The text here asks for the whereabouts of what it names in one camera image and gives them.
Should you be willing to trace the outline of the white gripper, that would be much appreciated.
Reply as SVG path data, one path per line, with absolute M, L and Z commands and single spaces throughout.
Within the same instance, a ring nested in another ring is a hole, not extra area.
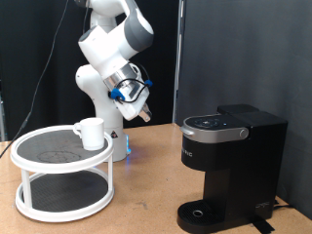
M 125 80 L 113 88 L 113 100 L 125 119 L 140 116 L 145 122 L 151 120 L 152 112 L 146 104 L 149 87 L 148 82 Z

